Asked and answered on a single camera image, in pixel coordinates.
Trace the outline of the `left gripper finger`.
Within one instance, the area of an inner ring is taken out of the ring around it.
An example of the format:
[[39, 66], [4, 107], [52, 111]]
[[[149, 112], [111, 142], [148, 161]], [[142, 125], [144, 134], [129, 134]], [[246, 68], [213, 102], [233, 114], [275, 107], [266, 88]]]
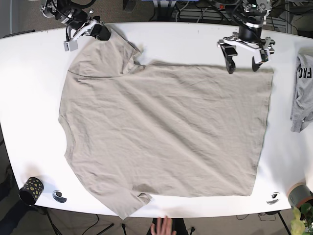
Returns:
[[260, 68], [262, 63], [263, 63], [263, 60], [262, 60], [261, 51], [254, 52], [253, 57], [252, 57], [252, 70], [256, 72]]
[[232, 46], [229, 44], [223, 44], [223, 45], [221, 45], [221, 49], [222, 49], [222, 52], [224, 55], [226, 69], [227, 69], [229, 74], [232, 74], [236, 69], [235, 62], [232, 59], [233, 56], [238, 55], [238, 53], [236, 51], [236, 46]]

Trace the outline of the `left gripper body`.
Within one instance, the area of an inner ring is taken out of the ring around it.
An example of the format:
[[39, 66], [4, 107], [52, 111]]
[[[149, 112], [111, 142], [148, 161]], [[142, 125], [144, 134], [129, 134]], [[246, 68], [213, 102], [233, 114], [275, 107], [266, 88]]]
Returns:
[[233, 32], [229, 37], [223, 37], [218, 41], [218, 47], [221, 48], [223, 44], [241, 47], [252, 52], [261, 51], [263, 63], [270, 61], [270, 56], [274, 54], [273, 45], [275, 41], [267, 36], [261, 38], [262, 24], [246, 23], [239, 27], [239, 31]]

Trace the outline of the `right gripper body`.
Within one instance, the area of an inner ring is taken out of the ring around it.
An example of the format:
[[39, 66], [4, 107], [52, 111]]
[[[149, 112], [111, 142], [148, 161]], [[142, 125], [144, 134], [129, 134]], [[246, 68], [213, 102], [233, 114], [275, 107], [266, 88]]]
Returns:
[[74, 20], [70, 20], [66, 26], [66, 40], [64, 41], [65, 51], [77, 50], [77, 40], [83, 35], [91, 36], [95, 26], [103, 26], [103, 21], [100, 20], [100, 17], [87, 17], [81, 26], [74, 26]]

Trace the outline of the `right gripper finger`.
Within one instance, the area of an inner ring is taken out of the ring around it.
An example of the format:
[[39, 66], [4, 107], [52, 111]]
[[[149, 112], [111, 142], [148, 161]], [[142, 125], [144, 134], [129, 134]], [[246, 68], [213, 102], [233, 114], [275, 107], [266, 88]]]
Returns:
[[93, 27], [93, 37], [100, 41], [108, 41], [111, 37], [111, 32], [102, 24], [96, 24]]

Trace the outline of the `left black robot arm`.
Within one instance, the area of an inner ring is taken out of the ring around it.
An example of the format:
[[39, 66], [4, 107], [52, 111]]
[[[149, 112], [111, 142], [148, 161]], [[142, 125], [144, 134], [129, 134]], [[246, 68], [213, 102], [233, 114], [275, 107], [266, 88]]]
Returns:
[[225, 4], [226, 14], [239, 25], [239, 31], [218, 41], [221, 48], [226, 69], [232, 74], [235, 69], [233, 57], [237, 56], [236, 47], [242, 47], [253, 53], [252, 70], [257, 71], [260, 66], [270, 61], [274, 54], [275, 41], [271, 37], [261, 38], [262, 28], [266, 24], [271, 11], [269, 0], [234, 0]]

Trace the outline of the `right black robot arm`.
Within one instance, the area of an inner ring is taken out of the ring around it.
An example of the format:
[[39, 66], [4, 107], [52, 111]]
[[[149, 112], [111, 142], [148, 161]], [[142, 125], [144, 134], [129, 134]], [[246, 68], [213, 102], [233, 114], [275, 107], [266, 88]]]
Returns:
[[77, 40], [81, 36], [92, 36], [107, 41], [111, 32], [99, 16], [92, 16], [91, 6], [95, 1], [81, 5], [71, 0], [43, 0], [40, 10], [46, 18], [54, 18], [66, 26], [65, 51], [78, 49]]

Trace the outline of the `person's right hand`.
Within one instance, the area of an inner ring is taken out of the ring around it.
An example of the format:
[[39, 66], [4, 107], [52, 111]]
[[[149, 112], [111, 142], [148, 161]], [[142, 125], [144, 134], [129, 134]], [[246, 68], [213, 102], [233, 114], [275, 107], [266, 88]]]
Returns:
[[176, 235], [173, 228], [173, 220], [168, 216], [154, 218], [147, 232], [148, 235]]

